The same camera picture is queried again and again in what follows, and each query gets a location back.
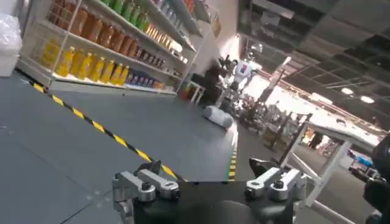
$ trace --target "white wall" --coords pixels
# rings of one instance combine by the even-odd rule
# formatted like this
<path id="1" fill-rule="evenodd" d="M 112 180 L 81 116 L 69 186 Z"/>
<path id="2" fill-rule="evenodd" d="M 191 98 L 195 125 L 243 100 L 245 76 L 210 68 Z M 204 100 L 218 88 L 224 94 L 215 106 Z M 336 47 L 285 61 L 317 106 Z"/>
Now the white wall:
<path id="1" fill-rule="evenodd" d="M 234 36 L 237 33 L 238 19 L 238 1 L 239 0 L 206 0 L 210 6 L 211 17 L 218 13 L 221 23 L 221 33 L 216 38 L 211 25 L 199 21 L 199 27 L 202 29 L 204 39 L 192 37 L 191 41 L 195 46 L 202 45 L 194 59 L 194 66 L 190 73 L 195 72 L 204 74 L 211 65 L 211 61 L 218 57 L 226 57 L 230 52 L 230 46 L 233 44 Z"/>

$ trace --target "person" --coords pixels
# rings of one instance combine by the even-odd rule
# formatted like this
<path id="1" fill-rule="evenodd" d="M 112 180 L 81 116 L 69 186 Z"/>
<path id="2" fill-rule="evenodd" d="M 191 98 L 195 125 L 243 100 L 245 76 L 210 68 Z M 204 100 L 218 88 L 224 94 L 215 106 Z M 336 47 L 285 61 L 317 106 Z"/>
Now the person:
<path id="1" fill-rule="evenodd" d="M 324 137 L 323 134 L 315 132 L 313 138 L 309 143 L 309 147 L 315 150 L 317 146 L 322 142 L 323 137 Z"/>

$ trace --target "gray floor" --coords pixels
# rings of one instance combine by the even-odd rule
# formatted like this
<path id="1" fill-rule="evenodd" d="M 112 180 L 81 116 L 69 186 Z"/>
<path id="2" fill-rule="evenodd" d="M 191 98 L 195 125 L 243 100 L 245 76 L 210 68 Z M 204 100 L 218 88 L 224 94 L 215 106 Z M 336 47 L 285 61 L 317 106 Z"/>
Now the gray floor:
<path id="1" fill-rule="evenodd" d="M 232 133 L 180 101 L 61 96 L 189 180 L 227 178 Z M 0 79 L 0 105 L 0 223 L 119 223 L 111 178 L 143 159 L 17 75 Z"/>
<path id="2" fill-rule="evenodd" d="M 269 160 L 279 158 L 280 152 L 272 152 L 263 147 L 261 138 L 254 132 L 238 126 L 238 157 L 236 180 L 253 178 L 248 164 L 250 157 Z M 317 152 L 301 147 L 296 152 L 314 170 L 319 170 L 325 159 Z M 364 223 L 365 218 L 374 210 L 363 199 L 364 183 L 348 171 L 339 168 L 318 197 L 318 201 L 356 223 Z M 315 211 L 306 209 L 298 216 L 298 223 L 332 223 Z"/>

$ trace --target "white metal frame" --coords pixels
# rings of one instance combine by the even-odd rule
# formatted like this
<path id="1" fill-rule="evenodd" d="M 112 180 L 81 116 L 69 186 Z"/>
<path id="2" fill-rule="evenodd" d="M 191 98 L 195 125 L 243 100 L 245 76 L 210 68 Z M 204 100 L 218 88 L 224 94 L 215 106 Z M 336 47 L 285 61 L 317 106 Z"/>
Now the white metal frame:
<path id="1" fill-rule="evenodd" d="M 325 165 L 322 167 L 320 173 L 316 173 L 309 165 L 307 165 L 294 153 L 294 151 L 297 149 L 297 146 L 301 142 L 302 136 L 306 133 L 306 130 L 308 128 L 316 132 L 325 134 L 327 136 L 331 136 L 344 141 L 343 144 L 333 152 L 331 157 L 329 157 Z M 292 145 L 291 150 L 288 152 L 287 156 L 285 157 L 285 159 L 282 161 L 280 165 L 281 167 L 287 166 L 288 160 L 291 158 L 299 165 L 299 167 L 303 169 L 303 171 L 314 182 L 315 185 L 314 189 L 311 191 L 311 193 L 307 196 L 306 200 L 303 202 L 305 206 L 315 208 L 321 214 L 326 215 L 327 217 L 333 220 L 336 219 L 337 222 L 342 221 L 348 224 L 353 224 L 353 222 L 343 217 L 342 215 L 338 214 L 337 212 L 331 210 L 330 208 L 326 207 L 325 205 L 321 204 L 320 202 L 316 201 L 316 199 L 318 195 L 321 193 L 321 191 L 323 190 L 323 188 L 325 187 L 325 185 L 328 183 L 331 175 L 339 166 L 340 160 L 344 155 L 346 155 L 348 149 L 351 147 L 352 144 L 356 144 L 368 150 L 372 150 L 374 148 L 374 145 L 364 141 L 363 139 L 351 133 L 346 133 L 340 130 L 336 130 L 334 128 L 323 127 L 311 122 L 306 122 L 304 123 L 304 127 L 302 131 L 299 133 L 294 144 Z"/>

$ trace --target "ceiling light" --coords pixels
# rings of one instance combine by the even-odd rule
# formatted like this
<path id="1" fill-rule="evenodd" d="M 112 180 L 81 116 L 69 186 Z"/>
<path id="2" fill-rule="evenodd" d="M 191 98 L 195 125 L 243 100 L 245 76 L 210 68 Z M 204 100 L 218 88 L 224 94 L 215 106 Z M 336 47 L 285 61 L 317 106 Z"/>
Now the ceiling light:
<path id="1" fill-rule="evenodd" d="M 351 89 L 348 89 L 348 88 L 343 88 L 341 90 L 341 92 L 343 92 L 346 95 L 351 95 L 353 93 L 353 91 Z"/>
<path id="2" fill-rule="evenodd" d="M 360 100 L 363 101 L 364 103 L 374 103 L 375 102 L 374 99 L 367 97 L 367 96 L 361 96 Z"/>

